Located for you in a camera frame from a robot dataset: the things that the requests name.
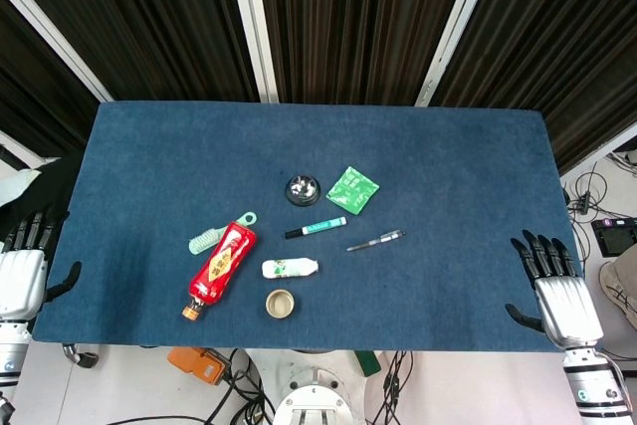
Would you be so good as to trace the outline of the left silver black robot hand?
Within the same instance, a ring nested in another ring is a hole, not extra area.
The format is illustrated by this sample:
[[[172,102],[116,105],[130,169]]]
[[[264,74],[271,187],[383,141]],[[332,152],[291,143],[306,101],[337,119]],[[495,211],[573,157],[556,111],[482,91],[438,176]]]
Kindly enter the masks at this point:
[[[0,247],[0,322],[28,322],[42,305],[69,292],[77,283],[82,263],[70,266],[68,275],[50,286],[48,278],[55,248],[67,212],[54,215],[50,208],[24,217],[4,237]]]

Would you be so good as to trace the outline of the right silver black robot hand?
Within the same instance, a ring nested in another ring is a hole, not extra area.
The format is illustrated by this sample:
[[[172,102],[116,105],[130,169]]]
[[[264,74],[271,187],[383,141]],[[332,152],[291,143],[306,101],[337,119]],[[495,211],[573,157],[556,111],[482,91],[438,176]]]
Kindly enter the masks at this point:
[[[569,250],[556,238],[523,231],[511,240],[530,282],[540,316],[523,314],[506,304],[517,324],[540,332],[562,350],[590,348],[603,338],[602,326],[588,286],[575,268]]]

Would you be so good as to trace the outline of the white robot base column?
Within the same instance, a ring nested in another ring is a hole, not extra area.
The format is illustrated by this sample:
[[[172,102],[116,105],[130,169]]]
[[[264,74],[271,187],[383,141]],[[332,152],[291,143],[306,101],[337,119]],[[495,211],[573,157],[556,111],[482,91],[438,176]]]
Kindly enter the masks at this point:
[[[368,425],[354,351],[248,348],[273,406],[272,425]]]

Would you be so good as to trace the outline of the dark ballpoint pen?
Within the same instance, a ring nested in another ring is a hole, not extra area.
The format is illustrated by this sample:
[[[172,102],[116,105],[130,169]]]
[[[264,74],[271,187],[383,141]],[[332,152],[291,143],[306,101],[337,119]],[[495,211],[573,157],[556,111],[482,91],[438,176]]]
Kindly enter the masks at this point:
[[[405,232],[402,230],[394,230],[394,231],[390,231],[388,233],[384,233],[381,236],[371,239],[369,241],[366,241],[364,243],[361,244],[357,244],[354,246],[349,246],[346,248],[347,252],[354,252],[354,251],[358,251],[358,250],[362,250],[362,249],[366,249],[372,246],[376,246],[378,244],[382,244],[382,243],[386,243],[389,241],[393,241],[396,239],[399,239],[401,237],[403,237],[405,235]]]

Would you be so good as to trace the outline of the beige sneaker shoe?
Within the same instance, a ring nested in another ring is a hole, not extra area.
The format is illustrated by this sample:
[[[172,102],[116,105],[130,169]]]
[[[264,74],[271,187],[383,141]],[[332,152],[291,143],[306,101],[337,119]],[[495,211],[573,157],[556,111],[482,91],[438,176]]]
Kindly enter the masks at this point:
[[[606,298],[637,330],[637,244],[600,267],[599,283]]]

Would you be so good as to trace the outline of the black electronic device box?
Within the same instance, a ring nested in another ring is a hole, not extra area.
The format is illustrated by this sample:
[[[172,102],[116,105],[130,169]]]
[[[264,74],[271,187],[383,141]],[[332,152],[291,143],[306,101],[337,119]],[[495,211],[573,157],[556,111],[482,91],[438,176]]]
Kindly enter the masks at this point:
[[[637,244],[637,218],[595,220],[591,227],[603,257],[618,257]]]

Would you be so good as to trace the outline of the mint green hair brush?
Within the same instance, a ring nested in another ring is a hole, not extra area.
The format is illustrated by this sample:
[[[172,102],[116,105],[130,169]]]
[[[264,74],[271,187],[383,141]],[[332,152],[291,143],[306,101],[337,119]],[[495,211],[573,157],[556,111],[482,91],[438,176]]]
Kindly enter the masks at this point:
[[[248,211],[235,220],[236,223],[248,227],[255,224],[258,216],[255,212]],[[217,245],[227,230],[227,226],[221,228],[207,229],[188,242],[188,249],[192,255],[199,255],[202,252]]]

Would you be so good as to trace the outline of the orange control box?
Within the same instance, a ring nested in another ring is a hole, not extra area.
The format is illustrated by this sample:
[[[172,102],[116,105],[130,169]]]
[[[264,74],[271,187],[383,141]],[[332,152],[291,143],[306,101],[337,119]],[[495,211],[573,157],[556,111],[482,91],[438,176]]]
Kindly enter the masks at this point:
[[[167,355],[173,366],[205,383],[218,385],[224,376],[226,363],[204,348],[173,347]]]

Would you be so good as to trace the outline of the red sauce bottle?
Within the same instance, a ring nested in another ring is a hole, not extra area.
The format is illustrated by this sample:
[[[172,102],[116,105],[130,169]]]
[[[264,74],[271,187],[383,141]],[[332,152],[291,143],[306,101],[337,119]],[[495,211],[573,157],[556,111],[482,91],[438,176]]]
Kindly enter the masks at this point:
[[[237,221],[226,228],[219,243],[189,285],[190,303],[182,315],[197,320],[200,314],[223,297],[233,275],[257,243],[257,235]]]

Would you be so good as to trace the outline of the green snack packet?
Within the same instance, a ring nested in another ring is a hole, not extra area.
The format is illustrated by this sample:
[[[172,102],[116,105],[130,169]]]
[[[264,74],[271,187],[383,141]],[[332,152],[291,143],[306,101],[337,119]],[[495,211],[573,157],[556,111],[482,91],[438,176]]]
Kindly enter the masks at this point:
[[[344,211],[359,215],[380,186],[352,166],[348,166],[326,194]]]

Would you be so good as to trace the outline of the teal whiteboard marker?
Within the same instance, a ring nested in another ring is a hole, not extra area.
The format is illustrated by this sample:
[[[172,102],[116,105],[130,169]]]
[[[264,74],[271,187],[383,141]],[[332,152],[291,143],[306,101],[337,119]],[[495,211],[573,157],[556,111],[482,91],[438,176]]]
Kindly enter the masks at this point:
[[[346,218],[341,216],[341,217],[313,223],[311,225],[304,226],[295,230],[287,231],[284,234],[284,237],[287,240],[295,239],[295,238],[307,236],[310,234],[315,234],[315,233],[335,229],[338,227],[342,227],[342,226],[345,226],[346,224],[347,224]]]

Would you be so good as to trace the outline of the small white milk bottle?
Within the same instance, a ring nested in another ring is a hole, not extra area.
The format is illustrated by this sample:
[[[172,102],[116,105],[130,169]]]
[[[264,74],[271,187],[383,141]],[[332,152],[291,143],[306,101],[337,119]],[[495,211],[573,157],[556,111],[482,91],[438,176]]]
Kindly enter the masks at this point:
[[[267,260],[262,264],[262,276],[268,280],[308,277],[319,270],[319,263],[310,258]]]

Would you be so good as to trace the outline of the blue felt table mat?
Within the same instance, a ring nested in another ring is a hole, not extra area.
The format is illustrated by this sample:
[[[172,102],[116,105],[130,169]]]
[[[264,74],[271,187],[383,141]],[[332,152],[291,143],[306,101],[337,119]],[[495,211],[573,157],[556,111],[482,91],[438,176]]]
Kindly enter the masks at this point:
[[[574,238],[519,109],[101,105],[38,341],[549,351],[513,241]]]

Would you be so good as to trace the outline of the black chrome call bell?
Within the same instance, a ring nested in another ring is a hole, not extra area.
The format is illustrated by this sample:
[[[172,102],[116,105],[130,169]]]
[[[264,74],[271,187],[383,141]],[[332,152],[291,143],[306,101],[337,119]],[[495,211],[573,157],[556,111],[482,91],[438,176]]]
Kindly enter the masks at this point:
[[[293,205],[309,207],[319,200],[320,185],[313,176],[295,175],[288,181],[285,193]]]

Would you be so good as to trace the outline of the green clamp bracket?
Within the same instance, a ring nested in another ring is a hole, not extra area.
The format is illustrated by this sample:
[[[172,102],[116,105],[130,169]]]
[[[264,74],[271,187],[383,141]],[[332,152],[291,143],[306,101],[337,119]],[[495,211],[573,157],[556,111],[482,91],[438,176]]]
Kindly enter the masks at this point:
[[[381,371],[381,365],[373,350],[356,350],[354,355],[364,377],[370,377]]]

